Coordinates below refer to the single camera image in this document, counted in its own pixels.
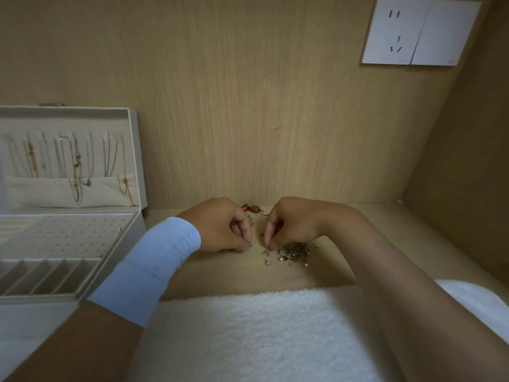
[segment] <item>white fluffy mat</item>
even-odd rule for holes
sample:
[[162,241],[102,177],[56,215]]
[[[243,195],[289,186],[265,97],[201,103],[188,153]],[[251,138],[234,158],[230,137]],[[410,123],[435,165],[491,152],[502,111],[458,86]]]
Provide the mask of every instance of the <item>white fluffy mat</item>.
[[[509,342],[491,291],[441,282]],[[404,380],[358,287],[160,303],[126,381]]]

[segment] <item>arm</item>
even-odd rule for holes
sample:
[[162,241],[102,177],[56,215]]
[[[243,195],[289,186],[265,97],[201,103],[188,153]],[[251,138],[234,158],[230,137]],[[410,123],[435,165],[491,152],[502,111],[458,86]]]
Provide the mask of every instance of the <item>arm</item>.
[[344,255],[405,377],[503,380],[509,346],[402,254],[359,211],[286,197],[272,209],[265,244],[329,237]]
[[175,270],[195,250],[247,250],[251,225],[210,199],[148,231],[96,291],[5,381],[121,380]]

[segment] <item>person's left arm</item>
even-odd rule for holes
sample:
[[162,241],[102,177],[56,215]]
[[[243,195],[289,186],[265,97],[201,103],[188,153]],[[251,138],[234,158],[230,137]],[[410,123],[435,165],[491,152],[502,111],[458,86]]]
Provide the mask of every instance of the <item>person's left arm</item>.
[[148,231],[111,275],[5,381],[121,380],[175,270],[194,251],[245,251],[251,225],[210,199]]

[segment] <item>blue wristband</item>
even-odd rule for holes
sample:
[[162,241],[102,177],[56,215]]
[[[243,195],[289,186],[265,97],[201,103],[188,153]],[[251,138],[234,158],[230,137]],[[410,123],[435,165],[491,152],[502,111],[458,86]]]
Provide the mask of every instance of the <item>blue wristband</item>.
[[89,300],[145,327],[175,270],[200,245],[192,224],[170,217],[145,233]]

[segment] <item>finger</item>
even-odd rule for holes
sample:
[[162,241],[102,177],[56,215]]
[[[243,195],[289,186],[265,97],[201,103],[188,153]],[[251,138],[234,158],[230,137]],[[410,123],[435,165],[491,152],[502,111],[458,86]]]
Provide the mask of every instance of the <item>finger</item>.
[[274,237],[270,240],[269,244],[267,244],[270,250],[278,250],[279,248],[283,248],[285,245],[294,242],[288,233],[289,227],[287,225],[283,225],[281,231],[277,232]]
[[249,218],[247,218],[246,212],[237,205],[234,207],[233,220],[237,222],[244,240],[251,241],[251,223]]
[[245,252],[249,249],[249,244],[242,237],[231,234],[229,239],[229,249],[236,250],[237,252]]
[[279,224],[281,224],[283,220],[279,217],[277,211],[277,204],[272,208],[269,213],[269,217],[267,218],[267,223],[265,224],[264,231],[264,243],[265,246],[269,246],[269,241],[276,234],[276,228]]
[[242,231],[240,230],[239,224],[236,221],[232,221],[232,223],[230,224],[230,229],[237,236],[242,237]]

